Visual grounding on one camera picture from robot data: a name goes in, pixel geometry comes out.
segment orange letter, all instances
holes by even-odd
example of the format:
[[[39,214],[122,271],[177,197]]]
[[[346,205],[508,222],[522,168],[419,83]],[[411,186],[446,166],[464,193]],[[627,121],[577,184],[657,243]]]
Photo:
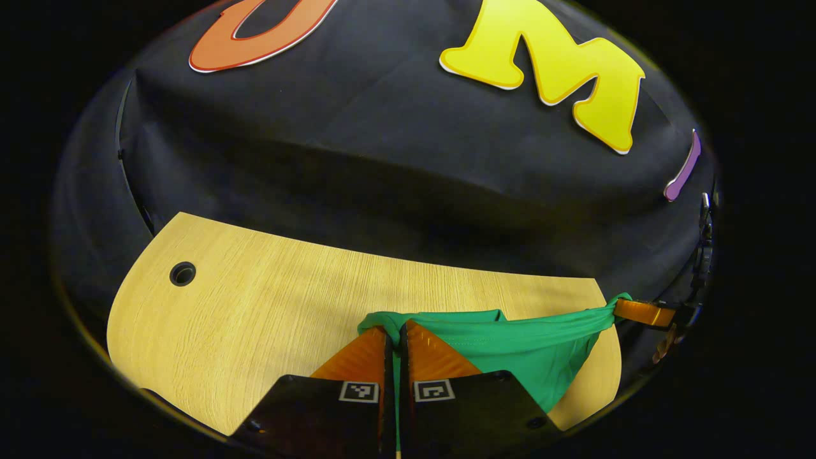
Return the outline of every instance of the orange letter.
[[[249,38],[235,38],[241,24],[265,0],[244,0],[221,13],[190,53],[190,67],[204,74],[252,65],[284,52],[306,38],[337,0],[300,0],[280,24]]]

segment wood grain surface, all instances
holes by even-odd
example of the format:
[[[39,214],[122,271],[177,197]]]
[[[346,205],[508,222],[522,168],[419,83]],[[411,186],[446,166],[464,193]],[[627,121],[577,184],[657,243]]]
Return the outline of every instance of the wood grain surface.
[[[177,287],[181,261],[197,272]],[[514,320],[604,304],[594,279],[430,265],[179,213],[119,288],[108,348],[134,384],[230,435],[278,377],[312,374],[370,312],[501,309]],[[549,416],[562,429],[589,417],[612,401],[620,372],[612,327]]]

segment black background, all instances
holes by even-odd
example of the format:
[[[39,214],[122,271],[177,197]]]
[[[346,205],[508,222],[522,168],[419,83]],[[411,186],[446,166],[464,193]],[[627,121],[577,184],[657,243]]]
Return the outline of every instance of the black background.
[[[84,346],[47,271],[47,200],[69,130],[151,38],[207,0],[5,6],[0,369],[7,457],[240,457],[125,390]],[[811,416],[813,262],[807,28],[789,5],[584,0],[653,56],[709,126],[726,214],[716,288],[696,333],[646,388],[553,455],[792,452]]]

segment letter m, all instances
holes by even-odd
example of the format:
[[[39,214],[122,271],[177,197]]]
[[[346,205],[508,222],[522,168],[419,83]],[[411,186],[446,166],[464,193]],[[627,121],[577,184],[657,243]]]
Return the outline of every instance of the letter m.
[[[468,41],[444,50],[439,62],[453,74],[515,89],[524,81],[513,64],[521,37],[530,50],[541,101],[558,104],[597,78],[592,95],[573,106],[575,121],[618,153],[628,153],[643,69],[604,38],[575,44],[536,0],[483,0]]]

